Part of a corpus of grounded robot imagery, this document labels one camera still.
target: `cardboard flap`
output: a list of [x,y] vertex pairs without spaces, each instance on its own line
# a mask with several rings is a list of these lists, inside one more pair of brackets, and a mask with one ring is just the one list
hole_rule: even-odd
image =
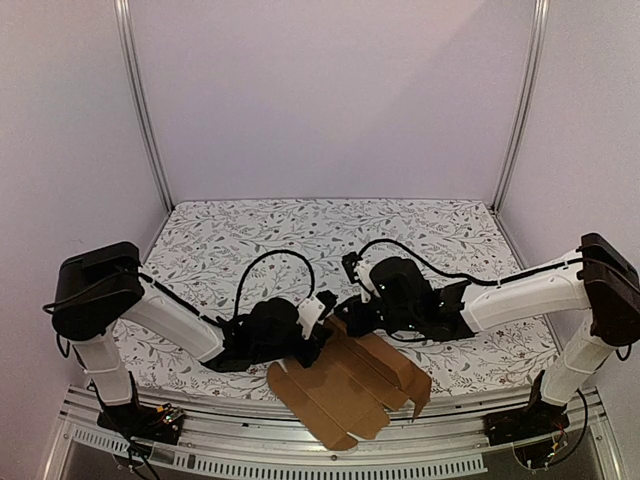
[[311,368],[298,368],[292,358],[285,359],[284,364],[289,377],[344,430],[351,431],[352,425],[364,418],[379,420],[380,413],[386,420],[378,430],[389,423],[379,401],[324,351]]
[[336,364],[362,385],[367,392],[382,402],[385,407],[396,411],[409,400],[406,393],[398,390],[395,385],[351,350],[344,348],[342,343],[333,342],[325,346],[323,353],[329,355]]
[[360,338],[349,337],[346,334],[345,325],[335,317],[331,317],[325,324],[329,324],[334,330],[336,341],[344,344],[346,348],[409,396],[415,405],[413,418],[416,419],[425,405],[429,403],[431,377],[377,335],[371,333]]
[[330,450],[357,445],[349,435],[374,439],[408,398],[416,418],[429,401],[431,378],[374,334],[350,338],[339,320],[325,322],[334,335],[309,368],[292,358],[267,371],[271,390]]
[[309,431],[330,450],[348,450],[358,441],[313,402],[282,369],[273,363],[267,370],[267,381],[273,393],[300,419]]

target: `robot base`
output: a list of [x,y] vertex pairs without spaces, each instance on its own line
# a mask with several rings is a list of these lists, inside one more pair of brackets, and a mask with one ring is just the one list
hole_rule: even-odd
[[484,434],[489,438],[490,445],[518,442],[569,427],[566,406],[550,405],[541,399],[540,384],[543,375],[544,370],[533,382],[526,407],[485,415]]
[[155,408],[140,405],[131,373],[129,377],[132,389],[129,403],[105,405],[98,393],[98,402],[102,408],[98,426],[117,432],[127,440],[137,437],[177,445],[184,424],[184,411],[168,403]]

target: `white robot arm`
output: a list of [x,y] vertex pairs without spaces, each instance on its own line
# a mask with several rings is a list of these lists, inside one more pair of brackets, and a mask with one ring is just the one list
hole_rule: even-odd
[[138,266],[138,249],[128,242],[70,258],[60,268],[56,301],[45,306],[95,385],[102,406],[98,423],[125,436],[176,443],[182,412],[138,403],[113,338],[118,318],[157,333],[220,372],[288,355],[308,367],[330,335],[317,323],[335,305],[330,292],[319,293],[322,300],[312,292],[297,307],[282,298],[259,302],[251,313],[226,322],[199,312]]
[[[464,281],[432,289],[416,264],[390,257],[371,266],[362,258],[377,243],[392,243],[437,273]],[[422,334],[417,340],[469,338],[514,320],[564,310],[586,319],[555,363],[534,382],[523,411],[485,418],[492,444],[512,442],[568,425],[564,410],[576,390],[618,347],[640,338],[640,284],[636,270],[598,234],[560,258],[496,281],[446,274],[393,240],[376,240],[343,266],[360,294],[336,307],[351,336],[377,328]]]

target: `metal frame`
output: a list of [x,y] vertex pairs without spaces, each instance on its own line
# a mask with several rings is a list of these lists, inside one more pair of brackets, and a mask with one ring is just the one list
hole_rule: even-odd
[[151,124],[151,116],[147,106],[147,98],[144,93],[142,84],[142,76],[140,74],[140,66],[138,64],[138,55],[133,36],[133,24],[131,21],[131,13],[129,11],[129,0],[115,0],[116,19],[118,21],[118,31],[120,33],[120,42],[122,43],[122,54],[124,55],[124,63],[127,69],[129,79],[129,87],[140,125],[140,133],[144,142],[144,147],[149,160],[149,167],[153,174],[153,179],[158,189],[158,195],[162,201],[162,206],[170,213],[175,207],[169,181],[162,165],[160,151],[156,142],[153,126]]
[[[624,477],[617,445],[600,397],[585,391],[589,425],[606,479]],[[368,478],[458,478],[484,470],[482,454],[509,449],[491,447],[483,434],[482,417],[488,412],[523,406],[528,388],[497,390],[457,398],[435,398],[414,422],[410,407],[392,412],[391,425],[376,440],[362,442],[349,452],[327,451],[293,414],[278,402],[231,400],[189,396],[176,392],[140,389],[143,403],[167,401],[187,412],[177,446],[154,444],[154,465],[215,478],[289,478],[363,480]],[[114,432],[96,426],[100,407],[95,394],[70,387],[62,405],[54,448],[48,459],[46,480],[60,479],[71,442],[123,456],[126,445]],[[568,405],[569,431],[582,428],[582,402]]]
[[491,202],[491,211],[499,213],[504,205],[509,183],[513,176],[513,169],[516,165],[518,152],[522,144],[524,130],[531,108],[531,100],[538,76],[538,66],[542,55],[542,45],[544,43],[544,33],[547,26],[547,16],[549,13],[549,0],[536,0],[535,13],[533,16],[533,28],[531,30],[531,41],[529,42],[529,55],[525,69],[524,82],[520,92],[516,119],[511,129],[507,154],[500,171],[498,186]]
[[[140,132],[158,194],[164,209],[170,214],[175,203],[151,123],[135,47],[129,1],[114,1],[124,62]],[[532,103],[548,9],[549,0],[536,0],[517,114],[490,207],[496,225],[520,267],[525,266],[522,256],[504,228],[499,214],[505,202]],[[560,348],[557,335],[548,319],[547,324],[556,346]],[[595,389],[585,393],[590,410],[590,431],[595,439],[598,460],[604,476],[606,479],[626,478],[615,437],[600,397]],[[355,479],[358,472],[366,466],[367,470],[373,468],[379,471],[380,478],[386,473],[400,479],[405,478],[403,475],[406,475],[406,478],[414,478],[416,469],[428,465],[433,465],[435,473],[429,478],[447,478],[449,472],[443,469],[459,469],[460,465],[473,465],[474,468],[480,469],[476,471],[481,471],[484,468],[482,453],[504,448],[488,445],[488,440],[482,433],[481,417],[489,411],[524,405],[528,400],[529,389],[518,388],[456,398],[436,398],[416,422],[410,422],[411,412],[404,408],[391,413],[392,424],[380,433],[377,440],[363,442],[355,452],[337,454],[327,452],[295,416],[279,403],[214,400],[144,388],[140,388],[140,396],[144,403],[161,404],[171,401],[188,412],[189,420],[185,424],[180,444],[176,447],[159,444],[154,446],[150,461],[159,466],[193,473],[215,474],[217,478],[242,478],[247,468],[256,468],[256,473],[260,471],[265,475],[265,472],[270,472],[266,475],[271,478],[276,478],[275,475],[272,476],[275,471],[280,473],[280,478],[283,478],[284,474],[284,477],[292,479],[298,478],[298,475],[299,478],[303,478],[305,472],[317,471],[325,472],[329,475],[328,478]],[[99,405],[93,393],[70,387],[48,442],[47,451],[50,454],[45,458],[38,478],[62,478],[64,464],[74,441],[90,444],[115,455],[119,454],[122,450],[122,439],[113,432],[96,426],[98,412]],[[568,413],[572,421],[570,430],[581,428],[583,416],[579,400],[574,399],[570,402]]]
[[143,265],[147,263],[147,260],[149,260],[149,255],[151,255],[151,251],[153,250],[153,247],[155,247],[156,243],[158,243],[158,239],[160,238],[160,235],[162,235],[162,231],[164,230],[164,227],[167,226],[167,222],[169,221],[170,218],[171,218],[171,212],[167,212],[164,216],[164,219],[162,220],[162,224],[158,227],[158,230],[154,234],[153,239],[149,243],[149,246],[140,256],[140,262]]

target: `vertical metal post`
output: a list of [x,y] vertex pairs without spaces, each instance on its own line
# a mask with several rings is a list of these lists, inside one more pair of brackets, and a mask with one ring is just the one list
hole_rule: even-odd
[[540,56],[542,55],[542,45],[544,43],[544,32],[547,26],[547,15],[549,12],[549,0],[536,0],[535,13],[533,16],[533,28],[531,30],[531,41],[529,43],[529,56],[520,92],[520,101],[516,119],[511,130],[509,138],[509,146],[507,154],[502,165],[498,186],[493,196],[490,209],[498,214],[504,205],[504,200],[509,190],[509,183],[513,175],[513,169],[516,165],[520,145],[531,107],[533,91],[538,75],[538,66],[540,64]]
[[129,11],[129,0],[115,0],[116,19],[118,21],[118,31],[120,32],[120,42],[122,44],[122,53],[124,55],[124,63],[129,78],[129,86],[133,96],[133,103],[140,124],[140,133],[147,152],[149,166],[153,174],[153,179],[160,195],[160,200],[167,212],[173,211],[175,206],[169,189],[160,152],[156,143],[156,137],[153,133],[151,117],[147,106],[147,99],[142,85],[142,77],[140,75],[140,66],[138,65],[138,55],[133,38],[133,25],[131,22],[131,12]]

